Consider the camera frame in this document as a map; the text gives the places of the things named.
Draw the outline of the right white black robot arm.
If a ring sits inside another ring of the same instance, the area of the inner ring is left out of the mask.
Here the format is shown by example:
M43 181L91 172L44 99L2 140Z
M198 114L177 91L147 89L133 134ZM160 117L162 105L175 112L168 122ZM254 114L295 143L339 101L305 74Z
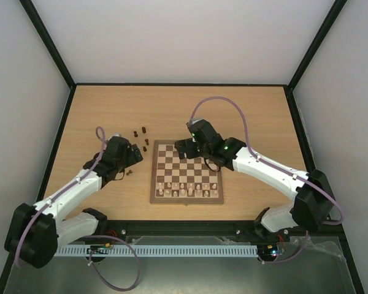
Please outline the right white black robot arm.
M254 220L252 231L263 240L277 232L301 227L317 232L327 222L335 198L326 175L314 170L310 173L295 170L249 150L247 144L236 138L223 139L211 123L199 119L188 125L191 138L174 143L180 159L201 157L218 169L252 176L277 189L290 203L277 208L265 208Z

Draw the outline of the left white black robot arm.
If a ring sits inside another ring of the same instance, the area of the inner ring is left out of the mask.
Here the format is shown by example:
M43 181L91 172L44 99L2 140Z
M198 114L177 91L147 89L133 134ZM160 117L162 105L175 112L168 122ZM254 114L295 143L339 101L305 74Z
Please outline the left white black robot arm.
M16 260L41 268L59 248L79 238L92 235L102 238L107 230L105 214L87 208L71 219L67 215L142 159L137 145L119 135L110 137L104 150L86 162L64 187L33 205L22 203L15 209L5 250L14 254Z

